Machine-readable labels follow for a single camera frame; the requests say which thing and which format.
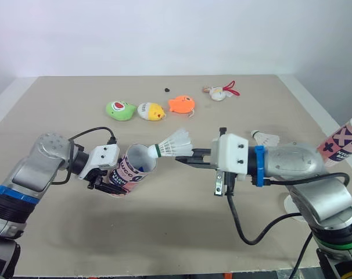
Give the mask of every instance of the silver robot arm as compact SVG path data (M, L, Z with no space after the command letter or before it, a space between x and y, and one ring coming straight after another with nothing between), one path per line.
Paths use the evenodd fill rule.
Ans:
M0 277L13 276L20 255L20 246L14 239L22 236L26 220L51 184L64 184L74 173L79 180L89 182L89 189L122 194L122 189L103 182L107 169L117 163L118 155L113 136L107 145L97 146L90 154L84 153L84 148L74 144L73 139L59 134L38 137L30 154L0 185ZM54 182L58 170L68 171L65 181Z
M211 149L194 149L192 157L176 160L215 169L215 195L223 196L225 188L229 205L235 178L239 181L250 175L258 187L285 185L319 246L317 254L325 277L351 278L352 197L340 180L329 176L316 148L296 142L280 147L249 147L248 140L225 132L226 128L220 129L220 137L213 140ZM210 162L205 162L204 156L210 156ZM243 240L249 245L258 243Z

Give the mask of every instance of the badminton shuttlecock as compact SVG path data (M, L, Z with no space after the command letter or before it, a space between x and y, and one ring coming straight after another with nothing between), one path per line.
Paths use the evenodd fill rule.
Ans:
M151 158L192 156L192 149L189 133L185 129L179 129L160 144L149 146L148 155Z
M253 130L251 136L257 142L258 145L264 146L277 146L279 143L279 136L264 134L260 131Z

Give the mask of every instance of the orange fish plush toy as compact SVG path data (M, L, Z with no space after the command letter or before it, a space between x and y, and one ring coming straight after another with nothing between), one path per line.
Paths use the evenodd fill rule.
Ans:
M171 112L177 113L191 113L189 117L194 115L194 100L186 95L178 96L175 99L171 99L168 101Z

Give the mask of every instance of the blue band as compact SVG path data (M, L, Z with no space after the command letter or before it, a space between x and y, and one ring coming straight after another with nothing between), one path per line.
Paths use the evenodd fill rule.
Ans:
M256 153L256 165L257 165L256 186L262 187L262 186L264 186L264 153L265 153L265 146L264 145L256 145L255 146L255 153Z
M28 196L28 195L24 195L20 192L12 190L12 189L5 187L3 185L0 185L0 194L11 196L12 198L20 199L22 201L33 203L35 205L39 202L39 199L37 199L37 198L34 198L32 196Z

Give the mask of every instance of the white table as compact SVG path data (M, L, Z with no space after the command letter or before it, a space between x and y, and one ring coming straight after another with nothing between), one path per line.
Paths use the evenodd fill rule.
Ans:
M236 81L242 94L222 102L201 92L204 85ZM133 104L190 95L195 115L167 113L150 122L127 122L105 115L110 101ZM325 135L277 76L197 77L41 77L0 123L0 183L46 131L69 137L96 126L111 127L121 151L135 142L150 145L179 127L190 131L195 147L209 148L218 128L249 138L251 130L278 134L290 141L318 145ZM104 131L77 143L92 149L105 144ZM332 171L351 175L340 163ZM82 181L51 186L18 242L18 276L113 276L219 273L291 268L309 233L304 223L286 220L256 246L238 237L226 198L213 195L215 172L194 169L170 158L159 159L156 172L123 199L86 189ZM247 237L254 238L285 213L284 187L236 184L235 204ZM312 241L303 267L317 266Z

